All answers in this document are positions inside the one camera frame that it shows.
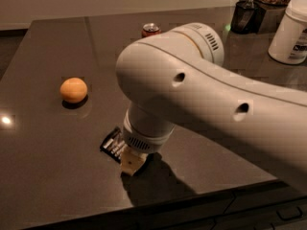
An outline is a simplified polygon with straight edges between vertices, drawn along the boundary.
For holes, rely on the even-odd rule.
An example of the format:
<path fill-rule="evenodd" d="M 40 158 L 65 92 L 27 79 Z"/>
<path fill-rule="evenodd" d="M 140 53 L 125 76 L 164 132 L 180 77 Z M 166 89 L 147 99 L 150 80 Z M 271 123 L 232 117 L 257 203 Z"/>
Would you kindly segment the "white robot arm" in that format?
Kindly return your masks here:
<path fill-rule="evenodd" d="M 126 143 L 153 153 L 185 127 L 306 191 L 307 93 L 237 75 L 223 61 L 220 37 L 201 23 L 125 48 L 116 77 L 130 99 Z"/>

